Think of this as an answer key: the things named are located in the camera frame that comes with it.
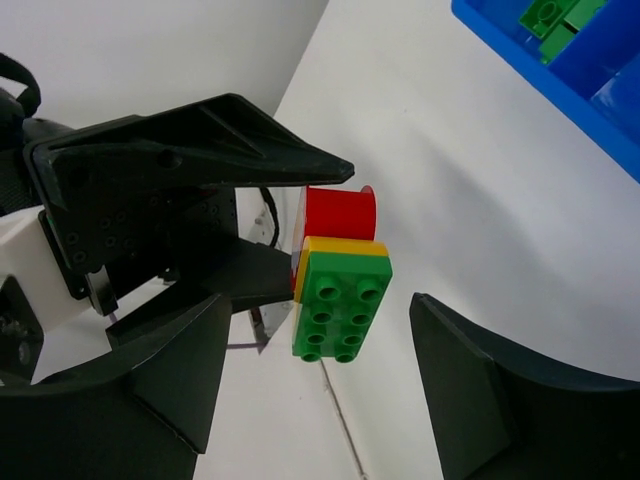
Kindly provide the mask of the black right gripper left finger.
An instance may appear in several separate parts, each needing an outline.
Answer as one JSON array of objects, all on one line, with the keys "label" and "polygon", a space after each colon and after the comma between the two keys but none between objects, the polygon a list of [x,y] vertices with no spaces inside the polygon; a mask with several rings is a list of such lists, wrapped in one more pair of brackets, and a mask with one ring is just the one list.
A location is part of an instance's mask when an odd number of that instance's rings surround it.
[{"label": "black right gripper left finger", "polygon": [[108,354],[2,387],[2,478],[192,478],[231,316],[230,300],[214,295]]}]

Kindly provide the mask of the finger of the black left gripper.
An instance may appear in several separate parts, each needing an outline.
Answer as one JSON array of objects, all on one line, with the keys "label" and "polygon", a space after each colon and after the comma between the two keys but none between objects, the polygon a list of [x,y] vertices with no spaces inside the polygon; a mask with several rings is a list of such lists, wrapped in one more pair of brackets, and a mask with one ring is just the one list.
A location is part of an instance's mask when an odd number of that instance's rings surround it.
[{"label": "finger of the black left gripper", "polygon": [[264,244],[234,239],[200,257],[194,269],[106,330],[109,343],[124,345],[222,295],[239,313],[293,298],[291,255]]},{"label": "finger of the black left gripper", "polygon": [[177,188],[342,184],[355,173],[232,93],[42,140],[27,163],[43,202],[63,210]]}]

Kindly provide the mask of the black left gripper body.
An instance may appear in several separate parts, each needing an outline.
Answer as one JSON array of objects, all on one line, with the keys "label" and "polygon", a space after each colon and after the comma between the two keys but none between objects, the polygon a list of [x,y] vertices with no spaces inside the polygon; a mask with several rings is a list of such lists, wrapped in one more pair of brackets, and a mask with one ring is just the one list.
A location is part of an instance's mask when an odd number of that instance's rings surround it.
[{"label": "black left gripper body", "polygon": [[237,154],[163,144],[32,144],[25,163],[67,269],[123,297],[166,269],[200,273],[238,235]]}]

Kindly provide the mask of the green lego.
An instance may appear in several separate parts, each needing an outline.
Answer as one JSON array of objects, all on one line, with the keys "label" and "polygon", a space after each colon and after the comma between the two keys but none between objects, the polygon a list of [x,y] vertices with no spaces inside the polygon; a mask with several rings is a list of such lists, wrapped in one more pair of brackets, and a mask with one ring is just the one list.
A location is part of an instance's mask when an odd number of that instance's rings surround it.
[{"label": "green lego", "polygon": [[540,40],[560,25],[577,33],[607,3],[607,0],[536,0],[525,10],[519,23]]}]

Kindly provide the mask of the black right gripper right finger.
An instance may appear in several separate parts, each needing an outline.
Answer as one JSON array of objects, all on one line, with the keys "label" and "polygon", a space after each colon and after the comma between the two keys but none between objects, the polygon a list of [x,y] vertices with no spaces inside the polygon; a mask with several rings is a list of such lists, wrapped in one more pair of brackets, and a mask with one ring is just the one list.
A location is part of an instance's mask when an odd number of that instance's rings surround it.
[{"label": "black right gripper right finger", "polygon": [[638,478],[638,382],[542,355],[428,294],[410,322],[444,478]]}]

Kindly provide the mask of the blue divided plastic bin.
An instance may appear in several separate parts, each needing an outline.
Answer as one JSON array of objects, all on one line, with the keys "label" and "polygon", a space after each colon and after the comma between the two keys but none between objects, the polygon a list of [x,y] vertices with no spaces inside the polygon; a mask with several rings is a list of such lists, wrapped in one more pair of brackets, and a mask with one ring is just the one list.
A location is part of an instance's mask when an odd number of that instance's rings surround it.
[{"label": "blue divided plastic bin", "polygon": [[639,177],[639,4],[611,0],[549,64],[519,19],[533,1],[454,1],[453,15]]}]

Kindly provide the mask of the green lego plate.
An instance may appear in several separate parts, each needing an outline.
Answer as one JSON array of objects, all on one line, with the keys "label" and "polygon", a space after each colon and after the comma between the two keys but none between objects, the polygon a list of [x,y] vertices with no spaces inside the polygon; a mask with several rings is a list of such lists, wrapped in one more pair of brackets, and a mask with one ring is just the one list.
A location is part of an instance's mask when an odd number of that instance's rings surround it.
[{"label": "green lego plate", "polygon": [[392,279],[387,255],[313,252],[297,300],[292,354],[356,359]]}]

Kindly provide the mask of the red lego with pink cloud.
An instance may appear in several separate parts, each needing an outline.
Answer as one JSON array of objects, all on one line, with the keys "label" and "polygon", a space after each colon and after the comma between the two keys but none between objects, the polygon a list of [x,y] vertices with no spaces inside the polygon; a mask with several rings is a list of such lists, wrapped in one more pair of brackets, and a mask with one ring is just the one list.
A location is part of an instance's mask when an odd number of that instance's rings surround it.
[{"label": "red lego with pink cloud", "polygon": [[292,287],[296,284],[306,237],[373,240],[376,223],[376,197],[369,185],[356,191],[303,187],[292,238]]}]

